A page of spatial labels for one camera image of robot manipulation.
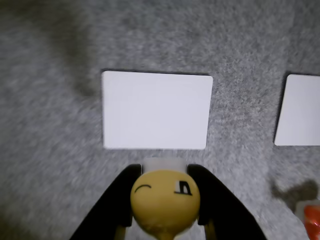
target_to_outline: yellow ball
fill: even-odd
[[[173,240],[197,219],[200,193],[183,172],[156,170],[141,175],[131,190],[131,208],[139,226],[159,240]]]

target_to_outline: toy figure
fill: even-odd
[[[173,240],[196,219],[207,240],[266,239],[244,205],[206,168],[149,158],[119,174],[70,240],[123,240],[132,216],[158,240]]]

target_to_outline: black plastic piece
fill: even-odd
[[[141,171],[140,164],[126,167],[93,206],[70,240],[113,240],[118,226],[130,227],[130,193]]]
[[[266,240],[252,214],[208,169],[189,164],[187,173],[200,191],[199,225],[208,225],[212,220],[217,240]]]

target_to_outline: white card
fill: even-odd
[[[103,145],[107,149],[204,149],[213,79],[102,73]]]
[[[287,77],[274,144],[320,145],[320,77]]]

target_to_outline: cartoon face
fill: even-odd
[[[189,175],[156,170],[141,175],[131,190],[131,208],[140,227],[158,239],[173,239],[191,227],[200,208],[200,193]]]

